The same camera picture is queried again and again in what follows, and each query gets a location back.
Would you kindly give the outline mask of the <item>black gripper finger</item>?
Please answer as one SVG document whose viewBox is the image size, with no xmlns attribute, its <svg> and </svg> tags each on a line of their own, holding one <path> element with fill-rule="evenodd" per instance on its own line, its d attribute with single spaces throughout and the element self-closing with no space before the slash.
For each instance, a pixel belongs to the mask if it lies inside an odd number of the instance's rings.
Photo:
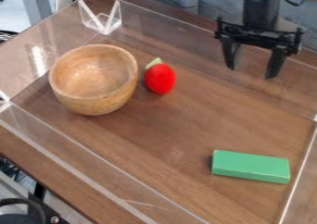
<svg viewBox="0 0 317 224">
<path fill-rule="evenodd" d="M 272 79 L 279 75 L 279 72 L 283 68 L 285 59 L 288 57 L 288 49 L 285 46 L 279 45 L 272 52 L 272 56 L 268 63 L 268 69 L 265 78 Z"/>
<path fill-rule="evenodd" d="M 239 58 L 241 56 L 243 45 L 237 43 L 232 38 L 225 37 L 223 39 L 223 50 L 227 66 L 232 70 L 235 70 Z"/>
</svg>

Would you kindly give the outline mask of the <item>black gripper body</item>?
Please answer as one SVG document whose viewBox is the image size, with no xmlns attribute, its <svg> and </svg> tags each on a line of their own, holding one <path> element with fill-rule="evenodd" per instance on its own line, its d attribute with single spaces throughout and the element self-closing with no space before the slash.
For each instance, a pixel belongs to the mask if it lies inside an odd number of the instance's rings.
<svg viewBox="0 0 317 224">
<path fill-rule="evenodd" d="M 284 0 L 292 6 L 303 2 Z M 216 38 L 223 42 L 225 37 L 240 44 L 249 44 L 267 49 L 283 45 L 288 55 L 300 51 L 305 30 L 280 17 L 280 0 L 243 0 L 243 14 L 217 18 Z"/>
</svg>

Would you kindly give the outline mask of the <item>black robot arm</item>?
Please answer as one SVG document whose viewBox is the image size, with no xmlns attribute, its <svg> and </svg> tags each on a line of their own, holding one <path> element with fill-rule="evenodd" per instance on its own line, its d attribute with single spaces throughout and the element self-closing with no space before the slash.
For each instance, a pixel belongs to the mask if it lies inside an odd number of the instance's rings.
<svg viewBox="0 0 317 224">
<path fill-rule="evenodd" d="M 243 15 L 237 18 L 220 16 L 214 38 L 223 43 L 227 66 L 235 70 L 243 45 L 271 49 L 265 78 L 279 75 L 284 62 L 301 50 L 305 28 L 280 16 L 280 0 L 244 0 Z"/>
</svg>

